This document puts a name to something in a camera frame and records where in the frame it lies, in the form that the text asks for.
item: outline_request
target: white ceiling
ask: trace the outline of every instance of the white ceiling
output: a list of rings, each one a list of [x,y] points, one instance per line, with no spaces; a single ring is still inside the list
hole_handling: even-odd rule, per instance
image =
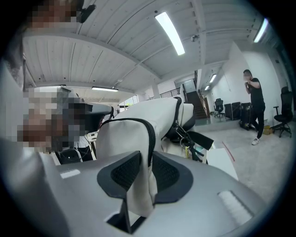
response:
[[[217,73],[228,60],[232,41],[247,39],[258,30],[256,11],[242,0],[85,0],[84,7],[89,4],[96,9],[84,24],[25,34],[31,84],[116,85],[128,93],[83,89],[78,94],[101,102],[123,101],[154,78],[161,83],[202,68],[201,87],[212,70]],[[164,11],[182,40],[181,56],[154,18]],[[192,35],[199,35],[194,43]]]

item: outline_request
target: black t-shirt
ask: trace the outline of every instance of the black t-shirt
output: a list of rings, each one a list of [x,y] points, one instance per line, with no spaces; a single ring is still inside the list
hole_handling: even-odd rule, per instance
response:
[[[251,82],[259,82],[258,78],[253,78]],[[251,93],[251,104],[253,107],[264,107],[264,99],[263,99],[263,94],[262,94],[262,87],[260,84],[260,88],[257,89],[250,84],[248,84],[248,89],[249,92]]]

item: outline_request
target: fluorescent ceiling light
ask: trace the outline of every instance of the fluorescent ceiling light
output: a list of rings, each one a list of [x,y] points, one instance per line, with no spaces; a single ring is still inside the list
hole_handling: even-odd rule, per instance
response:
[[[180,37],[176,31],[175,26],[173,25],[171,19],[167,15],[166,12],[159,14],[155,17],[156,20],[160,23],[162,28],[165,30],[166,34],[169,36],[172,44],[174,45],[177,54],[182,55],[185,53],[182,42],[180,40]]]
[[[212,82],[214,81],[214,79],[216,78],[216,76],[217,76],[217,74],[214,74],[214,75],[212,76],[212,79],[210,80],[210,83],[212,83]]]
[[[63,86],[63,85],[59,85],[59,86],[40,86],[40,87],[36,87],[36,88],[59,88],[61,86]]]
[[[92,87],[92,90],[98,90],[98,91],[112,91],[117,92],[117,89],[108,89],[108,88],[102,88],[102,87]]]
[[[265,30],[267,28],[267,25],[268,25],[268,20],[266,18],[264,18],[263,24],[262,24],[259,32],[257,33],[256,38],[254,39],[254,43],[258,43],[259,42],[259,40],[261,39],[263,33],[265,32]]]

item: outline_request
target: white sneaker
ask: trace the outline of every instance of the white sneaker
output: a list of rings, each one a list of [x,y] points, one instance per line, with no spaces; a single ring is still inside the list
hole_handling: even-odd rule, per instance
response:
[[[260,142],[259,138],[255,138],[254,141],[252,142],[252,145],[257,145]]]

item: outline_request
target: black pants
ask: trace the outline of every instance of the black pants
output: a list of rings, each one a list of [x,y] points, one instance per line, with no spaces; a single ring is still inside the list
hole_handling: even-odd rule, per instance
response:
[[[253,107],[252,108],[252,114],[251,114],[251,119],[252,119],[252,124],[258,131],[257,138],[260,138],[263,133],[264,129],[264,111],[265,111],[265,106],[261,107]]]

